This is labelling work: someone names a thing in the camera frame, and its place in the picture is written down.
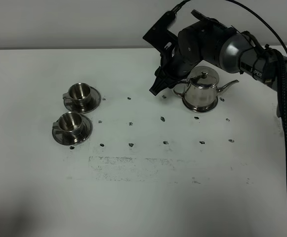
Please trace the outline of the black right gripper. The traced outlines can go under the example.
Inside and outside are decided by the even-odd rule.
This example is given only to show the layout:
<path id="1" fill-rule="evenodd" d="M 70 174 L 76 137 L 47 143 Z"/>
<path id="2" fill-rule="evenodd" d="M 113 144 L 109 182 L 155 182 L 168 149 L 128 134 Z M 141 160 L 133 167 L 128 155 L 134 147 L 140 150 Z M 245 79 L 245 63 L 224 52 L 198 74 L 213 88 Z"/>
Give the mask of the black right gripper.
<path id="1" fill-rule="evenodd" d="M 204 16 L 195 9 L 191 14 L 199 21 L 178 33 L 174 55 L 156 69 L 156 79 L 149 89 L 154 96 L 166 88 L 173 88 L 202 60 L 216 66 L 220 65 L 220 50 L 232 36 L 232 28 Z"/>

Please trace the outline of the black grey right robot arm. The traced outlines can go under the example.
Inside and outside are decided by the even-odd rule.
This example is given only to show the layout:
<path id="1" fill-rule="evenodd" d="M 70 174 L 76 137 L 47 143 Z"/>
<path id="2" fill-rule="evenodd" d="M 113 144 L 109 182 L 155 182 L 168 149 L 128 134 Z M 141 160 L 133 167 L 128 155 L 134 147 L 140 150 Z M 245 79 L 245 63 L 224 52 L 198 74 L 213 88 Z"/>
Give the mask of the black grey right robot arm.
<path id="1" fill-rule="evenodd" d="M 201 61 L 228 73 L 246 73 L 277 92 L 278 113 L 287 113 L 287 57 L 262 47 L 249 32 L 237 32 L 218 20 L 192 11 L 197 22 L 175 35 L 169 27 L 176 12 L 166 12 L 143 36 L 161 56 L 150 91 L 157 95 L 185 79 Z"/>

